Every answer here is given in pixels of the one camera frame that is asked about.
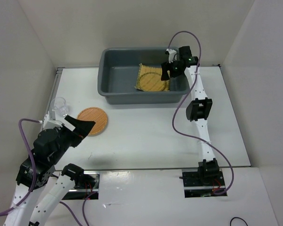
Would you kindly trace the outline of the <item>round orange woven plate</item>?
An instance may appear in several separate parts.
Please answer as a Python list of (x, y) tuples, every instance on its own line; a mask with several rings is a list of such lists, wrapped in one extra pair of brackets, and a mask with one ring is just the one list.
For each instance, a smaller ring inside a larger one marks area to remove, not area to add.
[(108, 125), (108, 115), (98, 107), (89, 107), (82, 110), (78, 116), (81, 121), (94, 121), (95, 125), (91, 129), (89, 136), (96, 136), (102, 133)]

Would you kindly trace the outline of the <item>round green-rimmed bamboo plate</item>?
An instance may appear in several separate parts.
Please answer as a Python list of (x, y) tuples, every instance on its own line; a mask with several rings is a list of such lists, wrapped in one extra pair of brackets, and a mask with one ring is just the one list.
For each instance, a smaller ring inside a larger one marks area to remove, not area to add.
[(162, 81), (160, 73), (148, 72), (139, 77), (136, 88), (147, 92), (169, 91), (169, 81)]

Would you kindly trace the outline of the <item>square bamboo mat tray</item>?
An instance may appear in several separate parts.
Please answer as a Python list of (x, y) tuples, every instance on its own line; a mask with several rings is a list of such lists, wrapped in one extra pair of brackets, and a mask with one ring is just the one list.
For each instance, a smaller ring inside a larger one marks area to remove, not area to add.
[(138, 82), (139, 77), (142, 74), (148, 73), (148, 72), (156, 72), (156, 73), (160, 73), (160, 75), (161, 75), (162, 74), (162, 69), (161, 69), (161, 67), (160, 68), (158, 68), (158, 67), (150, 67), (150, 66), (146, 66), (146, 65), (140, 64), (138, 75), (137, 75), (137, 82)]

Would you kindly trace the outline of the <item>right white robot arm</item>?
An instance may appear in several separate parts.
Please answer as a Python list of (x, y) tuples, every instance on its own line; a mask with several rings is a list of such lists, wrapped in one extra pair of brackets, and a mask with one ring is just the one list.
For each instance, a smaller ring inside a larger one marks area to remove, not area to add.
[(186, 118), (194, 122), (200, 138), (201, 153), (198, 166), (197, 180), (202, 185), (208, 185), (219, 174), (219, 165), (215, 154), (210, 146), (208, 133), (208, 116), (213, 104), (209, 99), (201, 80), (199, 69), (193, 65), (187, 68), (182, 61), (165, 62), (161, 65), (163, 81), (184, 74), (188, 79), (189, 85), (193, 90), (191, 97), (194, 98), (186, 108)]

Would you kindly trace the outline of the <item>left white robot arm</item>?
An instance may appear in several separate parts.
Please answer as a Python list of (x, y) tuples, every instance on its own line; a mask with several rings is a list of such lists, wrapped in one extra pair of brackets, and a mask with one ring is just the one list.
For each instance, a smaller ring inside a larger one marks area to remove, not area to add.
[(61, 157), (68, 148), (77, 147), (96, 124), (69, 115), (64, 119), (74, 129), (67, 128), (63, 123), (42, 122), (49, 127), (38, 134), (33, 148), (28, 150), (28, 158), (19, 167), (12, 204), (4, 222), (6, 226), (43, 226), (69, 190), (90, 183), (84, 170), (70, 163), (63, 168), (52, 189), (38, 201)]

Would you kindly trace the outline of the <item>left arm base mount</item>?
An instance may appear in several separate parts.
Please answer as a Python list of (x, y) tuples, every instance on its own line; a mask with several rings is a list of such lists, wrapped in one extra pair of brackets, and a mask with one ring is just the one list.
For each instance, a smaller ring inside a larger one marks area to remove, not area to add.
[(97, 200), (99, 198), (100, 173), (87, 171), (83, 181), (79, 182), (62, 200)]

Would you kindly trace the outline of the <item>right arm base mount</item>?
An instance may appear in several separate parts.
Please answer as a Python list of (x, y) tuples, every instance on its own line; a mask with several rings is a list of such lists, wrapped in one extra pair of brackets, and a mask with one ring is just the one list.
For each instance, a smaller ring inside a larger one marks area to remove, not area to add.
[(196, 169), (182, 170), (179, 177), (183, 182), (185, 198), (214, 197), (215, 191), (223, 192), (226, 189), (222, 171), (209, 179), (200, 179)]

